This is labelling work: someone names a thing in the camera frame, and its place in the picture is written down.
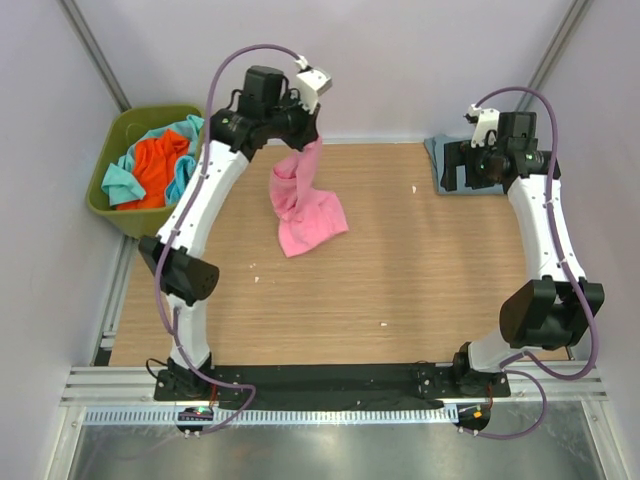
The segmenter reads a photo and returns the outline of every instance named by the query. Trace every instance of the pink towel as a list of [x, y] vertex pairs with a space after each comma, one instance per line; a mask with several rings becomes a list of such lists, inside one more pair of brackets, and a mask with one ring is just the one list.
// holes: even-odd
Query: pink towel
[[301, 255], [349, 230], [340, 200], [312, 187], [322, 138], [279, 162], [271, 173], [269, 196], [280, 217], [278, 237], [287, 257]]

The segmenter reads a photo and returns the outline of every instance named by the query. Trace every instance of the wooden table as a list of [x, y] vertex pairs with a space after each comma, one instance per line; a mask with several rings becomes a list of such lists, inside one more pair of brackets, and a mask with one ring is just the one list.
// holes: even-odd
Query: wooden table
[[[315, 186], [338, 194], [350, 231], [287, 259], [268, 196], [287, 154], [256, 155], [209, 236], [204, 258], [221, 270], [208, 307], [216, 363], [450, 361], [497, 327], [525, 280], [506, 197], [437, 196], [420, 144], [328, 145]], [[171, 346], [137, 257], [111, 365], [166, 359]]]

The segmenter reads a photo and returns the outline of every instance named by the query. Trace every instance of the olive green laundry basket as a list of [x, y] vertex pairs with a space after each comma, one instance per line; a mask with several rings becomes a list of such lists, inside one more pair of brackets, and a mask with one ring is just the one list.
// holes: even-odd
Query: olive green laundry basket
[[[109, 197], [101, 189], [102, 179], [109, 164], [118, 163], [118, 159], [127, 153], [129, 147], [140, 140], [149, 130], [186, 120], [187, 115], [190, 114], [204, 118], [202, 110], [193, 105], [133, 108], [116, 118], [109, 129], [98, 164], [91, 177], [86, 197], [89, 208], [113, 223], [125, 235], [134, 238], [140, 238], [143, 235], [155, 236], [173, 212], [175, 205], [145, 210], [115, 210], [109, 206]], [[200, 132], [198, 152], [203, 132], [204, 129]]]

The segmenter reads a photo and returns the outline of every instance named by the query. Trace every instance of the blue towel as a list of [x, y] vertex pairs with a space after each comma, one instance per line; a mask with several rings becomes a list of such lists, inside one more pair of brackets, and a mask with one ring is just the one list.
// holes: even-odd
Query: blue towel
[[504, 195], [501, 185], [494, 185], [487, 188], [479, 188], [474, 190], [465, 186], [464, 167], [458, 167], [458, 189], [453, 192], [447, 192], [440, 186], [440, 179], [444, 173], [444, 145], [449, 142], [459, 142], [461, 140], [469, 140], [468, 137], [450, 137], [448, 135], [436, 135], [427, 138], [424, 146], [431, 157], [431, 171], [433, 173], [433, 183], [436, 193], [439, 195]]
[[[145, 133], [138, 142], [147, 138], [160, 138], [167, 130], [189, 139], [189, 150], [176, 161], [174, 180], [165, 190], [165, 204], [173, 205], [180, 200], [187, 183], [196, 167], [196, 148], [198, 146], [198, 135], [204, 125], [204, 119], [196, 115], [187, 115], [186, 120], [172, 123], [169, 126], [154, 128]], [[102, 180], [102, 191], [109, 196], [109, 205], [119, 205], [144, 198], [147, 192], [140, 186], [135, 177], [131, 174], [135, 167], [136, 143], [131, 145], [127, 153], [118, 159], [118, 164], [111, 164]]]

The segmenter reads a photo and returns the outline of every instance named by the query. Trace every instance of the orange towel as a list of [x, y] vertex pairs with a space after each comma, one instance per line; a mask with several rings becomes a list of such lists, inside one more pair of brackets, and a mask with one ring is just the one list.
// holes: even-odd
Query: orange towel
[[142, 200], [122, 203], [118, 210], [160, 208], [165, 206], [164, 191], [175, 176], [176, 160], [186, 155], [189, 139], [167, 130], [160, 138], [147, 138], [136, 144], [132, 175], [147, 194]]

